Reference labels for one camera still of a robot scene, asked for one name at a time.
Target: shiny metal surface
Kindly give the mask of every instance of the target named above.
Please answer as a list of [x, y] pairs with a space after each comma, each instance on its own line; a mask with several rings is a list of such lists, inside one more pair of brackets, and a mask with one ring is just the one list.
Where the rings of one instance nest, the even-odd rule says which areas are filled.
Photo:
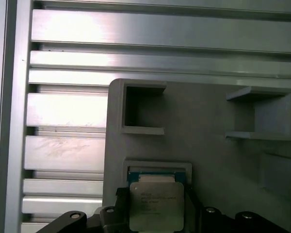
[[25, 214], [62, 214], [71, 210], [93, 215], [102, 205], [102, 198], [25, 196], [22, 212]]
[[4, 232], [16, 0], [0, 0], [0, 232]]
[[34, 10], [32, 40], [291, 53], [291, 22]]
[[25, 195], [102, 197], [102, 181], [25, 179]]
[[17, 1], [5, 233], [20, 232], [32, 1]]
[[84, 71], [31, 69], [29, 82], [34, 84], [109, 85], [115, 79], [144, 79], [174, 82], [215, 83], [230, 85], [253, 85], [291, 88], [291, 79], [270, 79], [243, 76], [220, 76], [202, 74], [175, 74], [151, 72]]
[[252, 216], [249, 213], [244, 213], [244, 214], [242, 214], [242, 216], [246, 219], [252, 219]]
[[215, 209], [209, 207], [209, 208], [206, 209], [206, 211], [209, 212], [209, 213], [214, 213], [215, 212]]
[[107, 101], [106, 95], [29, 94], [27, 125], [106, 128]]
[[249, 60], [248, 58], [245, 60], [237, 58], [32, 51], [30, 63], [34, 68], [291, 78], [291, 62]]
[[78, 217], [80, 217], [79, 214], [75, 214], [75, 215], [72, 215], [72, 216], [71, 216], [71, 218], [78, 218]]
[[[42, 0], [42, 2], [59, 2], [57, 0]], [[235, 9], [235, 10], [249, 10], [249, 11], [272, 11], [272, 12], [289, 12], [291, 13], [291, 0], [281, 1], [281, 0], [63, 0], [61, 2], [89, 2], [89, 3], [103, 3], [103, 4], [135, 4], [135, 5], [158, 5], [164, 7], [202, 7], [202, 8], [219, 8], [223, 9]]]
[[27, 136], [24, 167], [101, 173], [104, 150], [105, 139], [101, 138]]

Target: metal frame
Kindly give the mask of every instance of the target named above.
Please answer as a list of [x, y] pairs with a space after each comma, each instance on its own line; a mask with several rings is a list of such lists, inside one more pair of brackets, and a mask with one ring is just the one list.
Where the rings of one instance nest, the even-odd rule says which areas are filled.
[[17, 1], [10, 145], [4, 232], [20, 232], [32, 0]]
[[0, 0], [0, 232], [4, 229], [17, 0]]

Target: gray 3d-printed part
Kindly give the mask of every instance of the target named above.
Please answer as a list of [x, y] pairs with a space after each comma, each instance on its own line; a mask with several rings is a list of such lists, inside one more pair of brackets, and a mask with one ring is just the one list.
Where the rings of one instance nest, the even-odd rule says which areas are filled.
[[[163, 128], [164, 135], [157, 136], [118, 130], [122, 127], [123, 109], [119, 96], [123, 92], [122, 83], [129, 82], [115, 80], [109, 88], [103, 205], [113, 205], [116, 189], [127, 186], [122, 176], [123, 172], [127, 173], [123, 171], [125, 160], [189, 163], [193, 167], [192, 186], [204, 205], [214, 206], [230, 217], [237, 212], [252, 211], [291, 231], [291, 201], [260, 186], [263, 150], [285, 156], [285, 150], [278, 145], [288, 142], [225, 138], [226, 132], [263, 133], [255, 130], [255, 125], [259, 125], [255, 122], [256, 101], [226, 100], [227, 93], [245, 87], [167, 82], [163, 94], [148, 95], [146, 88], [143, 89], [135, 109], [137, 117], [133, 123], [137, 124], [133, 127]], [[259, 102], [275, 100], [267, 104], [270, 109], [274, 104], [283, 108], [283, 113], [291, 113], [291, 89], [275, 89], [275, 92], [279, 93], [278, 97], [272, 94]], [[272, 121], [281, 124], [276, 126], [279, 131], [271, 132], [273, 136], [291, 127], [291, 121], [280, 119], [283, 121], [275, 121], [276, 118]]]
[[261, 187], [291, 200], [291, 159], [263, 155], [261, 157]]

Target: screw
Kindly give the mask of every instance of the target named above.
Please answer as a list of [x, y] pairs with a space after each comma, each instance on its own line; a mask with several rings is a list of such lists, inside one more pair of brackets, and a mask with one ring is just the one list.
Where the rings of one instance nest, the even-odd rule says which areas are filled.
[[212, 207], [209, 207], [209, 208], [206, 209], [206, 211], [208, 213], [214, 213], [215, 212], [215, 209], [213, 209]]
[[78, 218], [78, 217], [80, 217], [79, 214], [73, 214], [73, 215], [71, 215], [71, 218]]
[[249, 213], [244, 213], [244, 214], [242, 214], [242, 216], [246, 219], [252, 219], [252, 215]]

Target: aluminum profile slot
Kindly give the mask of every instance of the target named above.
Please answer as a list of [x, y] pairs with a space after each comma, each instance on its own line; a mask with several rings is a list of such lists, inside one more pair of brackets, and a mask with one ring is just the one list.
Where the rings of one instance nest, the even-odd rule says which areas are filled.
[[31, 51], [31, 66], [34, 68], [151, 71], [291, 78], [291, 62], [245, 60], [239, 58]]
[[58, 179], [58, 180], [82, 180], [82, 181], [103, 181], [103, 173], [90, 172], [66, 172], [66, 171], [33, 171], [36, 179]]

